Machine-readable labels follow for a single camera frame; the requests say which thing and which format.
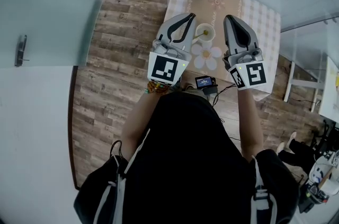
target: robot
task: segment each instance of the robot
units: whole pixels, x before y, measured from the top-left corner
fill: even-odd
[[[181,38],[172,39],[173,32],[183,25],[186,26]],[[149,54],[149,80],[167,86],[176,84],[192,58],[190,51],[195,27],[194,13],[175,16],[161,25]],[[224,33],[228,50],[223,61],[237,88],[243,90],[265,85],[265,63],[253,29],[241,19],[227,15]]]
[[[224,33],[228,50],[222,60],[238,90],[265,85],[266,65],[253,29],[243,20],[226,15]]]
[[[160,26],[153,41],[154,51],[149,53],[147,77],[150,81],[167,86],[176,84],[192,58],[190,51],[196,21],[194,13],[184,13]],[[181,38],[172,39],[173,32],[185,24]]]

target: white strap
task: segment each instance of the white strap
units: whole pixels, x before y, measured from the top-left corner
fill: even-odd
[[[145,140],[150,132],[150,129],[148,129],[147,134],[140,144],[140,146],[137,148],[135,153],[133,154],[132,158],[129,160],[128,165],[126,169],[124,170],[124,173],[126,174],[131,165],[133,164],[134,160],[136,159],[136,156],[138,152],[141,151]],[[126,185],[126,178],[122,178],[120,174],[118,175],[118,187],[117,187],[117,202],[115,205],[115,211],[114,211],[114,218],[113,218],[113,224],[122,224],[122,212],[123,212],[123,200],[125,196],[125,185]]]
[[[264,187],[264,182],[260,175],[259,165],[254,156],[252,158],[255,161],[255,174],[256,174],[256,182],[255,182],[255,194],[251,198],[251,224],[257,224],[257,211],[260,210],[268,210],[270,209],[269,199],[272,202],[272,210],[271,210],[271,221],[270,224],[275,224],[276,222],[276,214],[278,212],[278,207],[276,206],[276,200],[272,194],[267,192],[267,189]]]
[[[257,162],[257,160],[255,159],[254,156],[252,156],[252,158],[253,158],[254,161],[255,161],[255,175],[256,175],[255,188],[257,188],[259,185],[262,185],[262,186],[263,186],[263,185],[264,185],[264,182],[263,182],[263,179],[261,178],[261,175],[260,175],[258,162]]]
[[[107,197],[108,197],[108,194],[110,193],[111,187],[112,187],[112,185],[109,184],[106,187],[104,193],[101,196],[101,199],[100,199],[100,202],[99,202],[99,206],[97,207],[96,213],[95,213],[95,216],[94,216],[93,224],[97,224],[97,219],[99,218],[99,214],[101,212],[101,209],[102,209],[102,207],[104,206],[104,204],[105,204],[105,202],[107,200]]]

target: glass door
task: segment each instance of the glass door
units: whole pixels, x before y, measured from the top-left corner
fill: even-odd
[[[0,68],[86,64],[101,4],[0,0]]]

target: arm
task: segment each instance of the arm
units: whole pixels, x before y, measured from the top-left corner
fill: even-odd
[[[129,161],[161,97],[160,93],[143,94],[128,115],[121,134],[121,153]]]
[[[252,155],[256,156],[264,146],[260,118],[250,89],[238,91],[238,104],[242,154],[250,162]]]

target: shoe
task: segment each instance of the shoe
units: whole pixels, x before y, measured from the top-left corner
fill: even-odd
[[[291,141],[294,140],[297,136],[297,132],[294,131],[291,136],[290,136],[290,139],[288,140],[287,144],[286,144],[286,147],[290,149],[290,144],[291,144]]]
[[[284,150],[285,147],[285,142],[281,142],[278,147],[276,148],[276,154],[279,154],[279,152],[281,152],[282,150]]]

